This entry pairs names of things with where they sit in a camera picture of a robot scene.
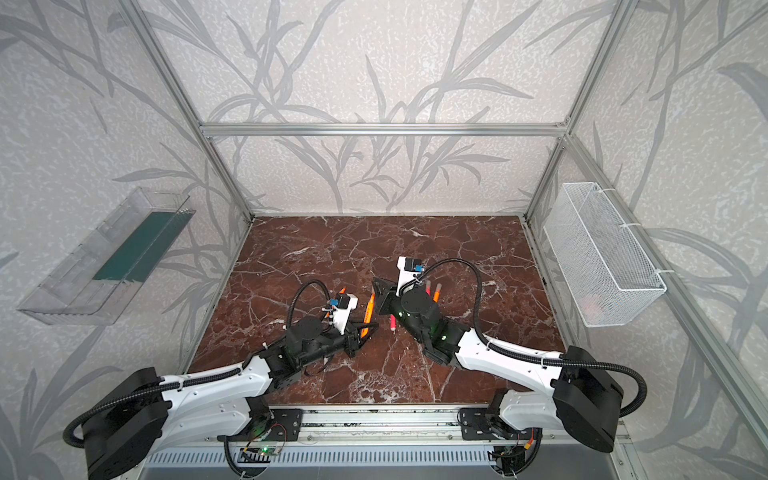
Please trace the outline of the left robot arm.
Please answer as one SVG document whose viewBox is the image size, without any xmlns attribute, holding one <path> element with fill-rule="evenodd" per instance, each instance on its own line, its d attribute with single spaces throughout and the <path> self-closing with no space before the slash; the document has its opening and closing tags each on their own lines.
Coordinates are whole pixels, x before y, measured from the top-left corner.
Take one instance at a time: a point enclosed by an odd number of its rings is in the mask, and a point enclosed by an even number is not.
<svg viewBox="0 0 768 480">
<path fill-rule="evenodd" d="M 244 361 L 186 375 L 135 371 L 64 429 L 64 442 L 84 450 L 91 479 L 113 479 L 148 456 L 205 438 L 233 437 L 265 408 L 265 395 L 295 384 L 312 363 L 338 352 L 354 356 L 376 326 L 343 329 L 305 317 Z"/>
</svg>

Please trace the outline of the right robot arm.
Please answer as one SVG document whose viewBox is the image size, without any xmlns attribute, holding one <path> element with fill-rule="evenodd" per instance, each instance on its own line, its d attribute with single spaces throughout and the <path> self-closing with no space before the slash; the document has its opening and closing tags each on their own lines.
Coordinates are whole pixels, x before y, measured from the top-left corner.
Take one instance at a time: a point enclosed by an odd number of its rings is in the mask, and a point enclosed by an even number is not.
<svg viewBox="0 0 768 480">
<path fill-rule="evenodd" d="M 645 402 L 648 386 L 636 370 L 597 361 L 587 350 L 542 351 L 486 336 L 481 329 L 482 275 L 476 280 L 473 323 L 443 314 L 426 289 L 427 276 L 443 266 L 426 267 L 412 257 L 399 257 L 396 281 L 374 278 L 374 308 L 403 327 L 436 364 L 479 371 L 519 385 L 497 393 L 486 411 L 492 431 L 501 436 L 526 429 L 564 429 L 593 450 L 610 453 L 621 418 Z"/>
</svg>

